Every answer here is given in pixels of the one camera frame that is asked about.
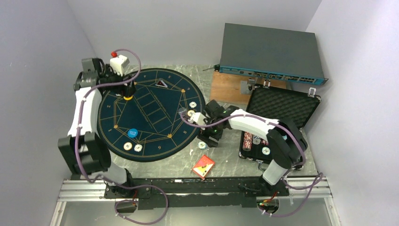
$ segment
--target poker table mat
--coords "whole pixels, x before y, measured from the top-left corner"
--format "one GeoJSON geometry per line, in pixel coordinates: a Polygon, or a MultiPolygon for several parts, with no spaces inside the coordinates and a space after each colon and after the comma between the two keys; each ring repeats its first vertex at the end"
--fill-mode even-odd
{"type": "Polygon", "coordinates": [[[182,107],[202,112],[205,106],[200,89],[187,76],[169,69],[144,69],[135,86],[133,99],[108,91],[100,104],[97,129],[112,152],[132,161],[157,161],[182,150],[198,135],[200,129],[185,124],[178,113],[182,107]],[[165,86],[156,85],[160,80],[165,86]],[[142,150],[135,151],[136,145],[142,150]]]}

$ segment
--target case lid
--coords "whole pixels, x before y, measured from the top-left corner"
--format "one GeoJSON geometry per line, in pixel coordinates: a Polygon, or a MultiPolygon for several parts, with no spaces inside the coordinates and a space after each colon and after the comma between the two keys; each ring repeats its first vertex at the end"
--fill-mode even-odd
{"type": "Polygon", "coordinates": [[[321,101],[320,96],[281,89],[256,88],[252,91],[247,112],[269,119],[292,119],[303,128],[321,101]]]}

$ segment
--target black foam lining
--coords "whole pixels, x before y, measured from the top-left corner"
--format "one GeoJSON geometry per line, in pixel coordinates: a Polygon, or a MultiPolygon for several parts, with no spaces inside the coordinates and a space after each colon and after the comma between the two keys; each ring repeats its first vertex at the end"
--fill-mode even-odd
{"type": "MultiPolygon", "coordinates": [[[[305,126],[321,101],[320,96],[281,89],[277,87],[257,88],[252,91],[247,112],[269,119],[292,119],[298,128],[305,126]]],[[[241,134],[240,157],[270,163],[271,154],[262,154],[265,145],[252,144],[251,151],[243,151],[244,132],[241,134]]]]}

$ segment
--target black triangle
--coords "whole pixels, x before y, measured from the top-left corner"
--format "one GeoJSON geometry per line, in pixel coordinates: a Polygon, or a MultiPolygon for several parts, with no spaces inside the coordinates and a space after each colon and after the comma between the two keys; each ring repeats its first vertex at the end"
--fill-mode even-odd
{"type": "Polygon", "coordinates": [[[160,79],[155,85],[165,87],[165,88],[168,87],[168,85],[162,79],[160,79]]]}

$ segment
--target blue poker chip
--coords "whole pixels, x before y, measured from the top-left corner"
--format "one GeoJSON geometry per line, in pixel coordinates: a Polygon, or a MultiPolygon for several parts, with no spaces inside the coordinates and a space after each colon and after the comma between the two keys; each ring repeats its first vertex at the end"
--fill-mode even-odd
{"type": "Polygon", "coordinates": [[[136,129],[130,129],[128,132],[128,137],[135,138],[138,135],[138,131],[136,129]]]}

